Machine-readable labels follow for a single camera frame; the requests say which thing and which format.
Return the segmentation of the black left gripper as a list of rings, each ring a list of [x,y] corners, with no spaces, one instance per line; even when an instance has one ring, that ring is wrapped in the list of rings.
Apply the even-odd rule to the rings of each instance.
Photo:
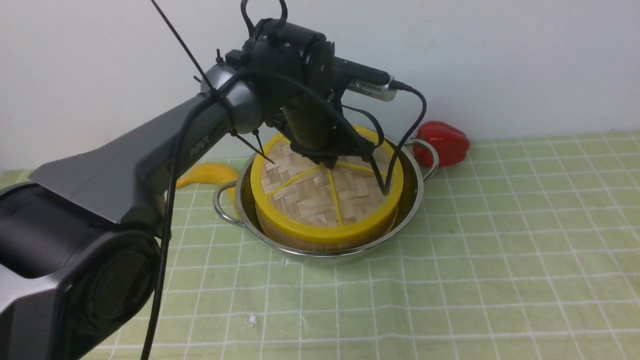
[[[356,140],[344,130],[333,113],[308,95],[291,98],[283,107],[286,120],[279,132],[290,141],[294,153],[332,170],[339,157],[358,157],[375,162],[375,151],[383,142]]]

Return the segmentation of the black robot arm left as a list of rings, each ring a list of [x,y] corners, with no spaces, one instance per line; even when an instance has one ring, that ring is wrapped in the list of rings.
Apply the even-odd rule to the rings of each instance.
[[[225,135],[266,122],[313,160],[372,159],[338,100],[372,96],[391,76],[336,57],[324,34],[284,19],[247,27],[190,100],[1,191],[3,360],[78,360],[151,294],[157,312],[176,182]]]

